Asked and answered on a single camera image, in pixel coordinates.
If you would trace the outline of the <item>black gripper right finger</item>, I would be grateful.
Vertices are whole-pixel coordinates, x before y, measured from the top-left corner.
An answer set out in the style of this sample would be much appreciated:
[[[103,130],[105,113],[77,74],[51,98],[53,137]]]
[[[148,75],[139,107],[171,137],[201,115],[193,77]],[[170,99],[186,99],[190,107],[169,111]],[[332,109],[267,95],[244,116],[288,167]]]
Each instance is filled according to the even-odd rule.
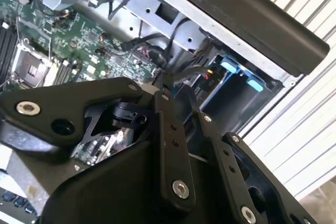
[[[205,201],[210,223],[315,223],[284,185],[237,134],[220,134],[212,118],[184,87],[189,107],[187,146],[206,161],[197,176],[197,194]]]

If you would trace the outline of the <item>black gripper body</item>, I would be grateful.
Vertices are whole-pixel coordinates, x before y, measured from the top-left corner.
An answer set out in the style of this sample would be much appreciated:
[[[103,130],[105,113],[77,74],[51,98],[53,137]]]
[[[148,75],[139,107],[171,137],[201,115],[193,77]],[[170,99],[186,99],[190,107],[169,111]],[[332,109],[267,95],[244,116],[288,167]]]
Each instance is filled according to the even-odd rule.
[[[166,215],[153,201],[153,155],[137,144],[66,180],[50,196],[40,223],[232,223],[219,175],[190,157],[196,205],[188,215]]]

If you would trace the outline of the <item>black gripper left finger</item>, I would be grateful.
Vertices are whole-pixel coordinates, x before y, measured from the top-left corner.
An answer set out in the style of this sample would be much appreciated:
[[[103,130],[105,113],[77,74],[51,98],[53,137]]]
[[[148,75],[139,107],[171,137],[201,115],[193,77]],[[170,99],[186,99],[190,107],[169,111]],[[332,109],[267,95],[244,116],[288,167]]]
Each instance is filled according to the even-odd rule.
[[[38,210],[75,175],[72,158],[80,144],[121,128],[153,144],[159,206],[191,210],[192,173],[169,84],[142,89],[121,77],[1,94],[1,143],[14,151],[7,171]]]

